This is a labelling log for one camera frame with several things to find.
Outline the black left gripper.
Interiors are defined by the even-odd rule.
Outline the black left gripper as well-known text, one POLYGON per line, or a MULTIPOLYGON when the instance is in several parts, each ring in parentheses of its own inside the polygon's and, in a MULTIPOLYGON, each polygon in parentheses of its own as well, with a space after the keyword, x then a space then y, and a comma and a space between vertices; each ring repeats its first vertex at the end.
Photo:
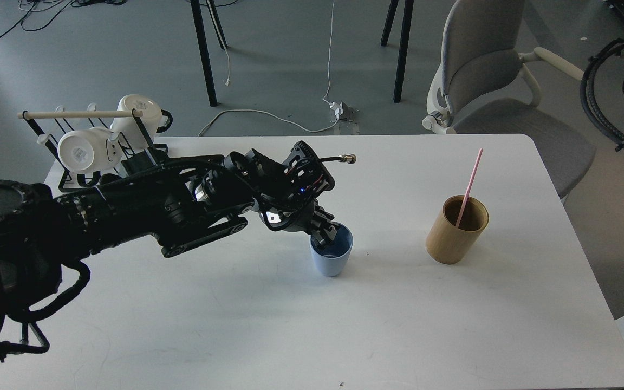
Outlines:
POLYGON ((225 187, 231 210, 225 218, 236 220, 233 229, 240 231, 247 224, 243 214, 255 211, 270 230, 310 233, 314 247, 324 249, 335 241, 339 229, 334 215, 317 200, 336 185, 324 165, 330 160, 340 158, 320 158, 305 141, 295 143, 283 162, 255 149, 228 154, 225 187))

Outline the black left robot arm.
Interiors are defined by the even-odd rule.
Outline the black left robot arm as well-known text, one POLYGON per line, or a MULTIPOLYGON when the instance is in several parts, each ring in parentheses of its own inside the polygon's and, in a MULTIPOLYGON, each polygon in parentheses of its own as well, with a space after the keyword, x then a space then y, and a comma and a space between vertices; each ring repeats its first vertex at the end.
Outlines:
POLYGON ((284 162, 246 154, 168 157, 155 148, 124 162, 125 177, 54 197, 50 187, 0 179, 0 361, 41 354, 38 322, 76 298, 90 280, 83 260, 147 235, 166 258, 240 232, 254 211, 272 231, 302 231, 319 249, 340 224, 319 205, 335 182, 304 141, 284 162))

